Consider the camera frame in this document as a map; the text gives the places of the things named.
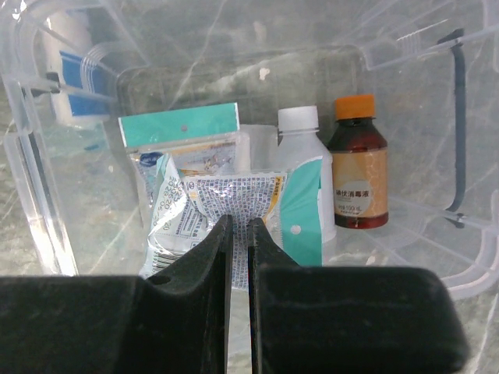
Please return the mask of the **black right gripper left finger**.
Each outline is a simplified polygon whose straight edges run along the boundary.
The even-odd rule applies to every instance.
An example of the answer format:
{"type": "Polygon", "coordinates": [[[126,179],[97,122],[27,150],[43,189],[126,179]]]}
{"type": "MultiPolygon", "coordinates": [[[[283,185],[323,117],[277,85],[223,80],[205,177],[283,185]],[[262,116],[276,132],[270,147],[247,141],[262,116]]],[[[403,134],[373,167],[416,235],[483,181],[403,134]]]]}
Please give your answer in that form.
{"type": "Polygon", "coordinates": [[[224,373],[232,219],[149,278],[4,277],[4,373],[224,373]]]}

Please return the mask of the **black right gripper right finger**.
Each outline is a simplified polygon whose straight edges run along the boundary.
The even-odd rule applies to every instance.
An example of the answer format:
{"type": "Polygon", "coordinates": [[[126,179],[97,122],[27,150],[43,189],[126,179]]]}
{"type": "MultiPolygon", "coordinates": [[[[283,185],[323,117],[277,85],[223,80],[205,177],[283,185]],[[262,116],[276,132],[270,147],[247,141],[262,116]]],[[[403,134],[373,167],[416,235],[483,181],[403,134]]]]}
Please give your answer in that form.
{"type": "Polygon", "coordinates": [[[429,270],[300,266],[248,225],[255,373],[454,373],[470,356],[447,288],[429,270]]]}

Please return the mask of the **white bottle green label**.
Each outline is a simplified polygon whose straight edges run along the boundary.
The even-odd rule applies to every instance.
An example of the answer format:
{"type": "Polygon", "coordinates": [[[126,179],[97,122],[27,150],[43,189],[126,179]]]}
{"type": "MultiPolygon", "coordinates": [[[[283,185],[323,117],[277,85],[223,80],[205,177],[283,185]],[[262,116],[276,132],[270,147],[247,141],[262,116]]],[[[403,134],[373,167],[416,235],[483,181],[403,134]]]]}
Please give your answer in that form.
{"type": "Polygon", "coordinates": [[[334,222],[333,159],[327,147],[318,138],[319,118],[315,106],[283,108],[278,110],[278,134],[281,142],[274,159],[276,168],[294,171],[309,161],[320,162],[320,180],[315,197],[322,242],[336,236],[334,222]]]}

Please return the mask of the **clear first aid box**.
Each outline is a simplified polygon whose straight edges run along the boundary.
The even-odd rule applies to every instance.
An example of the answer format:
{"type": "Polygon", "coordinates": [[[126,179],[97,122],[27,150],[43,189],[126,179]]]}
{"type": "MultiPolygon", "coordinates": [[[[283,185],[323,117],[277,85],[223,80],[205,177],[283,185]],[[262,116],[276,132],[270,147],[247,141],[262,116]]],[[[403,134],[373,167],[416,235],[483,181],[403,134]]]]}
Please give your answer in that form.
{"type": "Polygon", "coordinates": [[[278,111],[372,94],[389,223],[331,264],[426,267],[454,298],[498,281],[495,1],[4,1],[4,140],[45,274],[137,273],[154,188],[120,118],[216,104],[269,166],[278,111]]]}

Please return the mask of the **amber bottle orange cap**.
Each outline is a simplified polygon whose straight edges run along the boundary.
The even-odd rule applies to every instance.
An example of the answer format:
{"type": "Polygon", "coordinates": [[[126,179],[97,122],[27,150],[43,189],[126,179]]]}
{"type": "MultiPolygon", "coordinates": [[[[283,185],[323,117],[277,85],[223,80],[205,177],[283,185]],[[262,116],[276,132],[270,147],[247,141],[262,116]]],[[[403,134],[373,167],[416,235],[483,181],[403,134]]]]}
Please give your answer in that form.
{"type": "Polygon", "coordinates": [[[388,142],[376,128],[372,94],[340,97],[337,128],[327,145],[332,156],[334,219],[343,228],[384,226],[388,212],[388,142]]]}

